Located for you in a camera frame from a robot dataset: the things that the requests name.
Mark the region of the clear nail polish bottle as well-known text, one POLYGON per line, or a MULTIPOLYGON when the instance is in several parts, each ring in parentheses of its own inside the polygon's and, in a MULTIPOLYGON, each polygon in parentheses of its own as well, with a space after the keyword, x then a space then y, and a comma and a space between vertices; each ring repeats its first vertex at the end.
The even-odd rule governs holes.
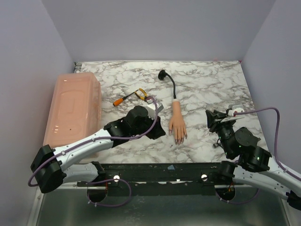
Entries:
POLYGON ((206 105, 206 111, 214 112, 215 108, 213 104, 206 105))

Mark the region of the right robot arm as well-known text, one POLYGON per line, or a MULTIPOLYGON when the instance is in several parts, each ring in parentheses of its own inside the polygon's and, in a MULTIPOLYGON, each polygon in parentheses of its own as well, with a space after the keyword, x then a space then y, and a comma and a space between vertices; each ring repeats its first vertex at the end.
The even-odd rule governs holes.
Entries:
POLYGON ((245 184, 277 194, 297 209, 301 209, 301 175, 284 165, 277 157, 258 146, 259 138, 246 127, 233 129, 234 123, 247 113, 242 105, 231 105, 226 112, 206 110, 207 127, 216 133, 226 161, 216 173, 217 181, 245 184))

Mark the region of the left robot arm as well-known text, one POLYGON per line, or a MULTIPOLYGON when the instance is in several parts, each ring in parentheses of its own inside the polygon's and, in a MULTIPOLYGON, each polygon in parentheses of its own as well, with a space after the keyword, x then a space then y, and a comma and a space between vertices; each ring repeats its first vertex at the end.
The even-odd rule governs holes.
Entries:
POLYGON ((130 140, 143 136, 158 139, 166 133, 161 127, 158 113, 163 105, 151 103, 135 106, 119 120, 109 122, 94 134, 61 147, 42 146, 32 164, 32 176, 43 194, 57 189, 64 183, 87 182, 99 186, 104 182, 104 174, 97 162, 80 166, 78 163, 100 151, 114 148, 130 140))

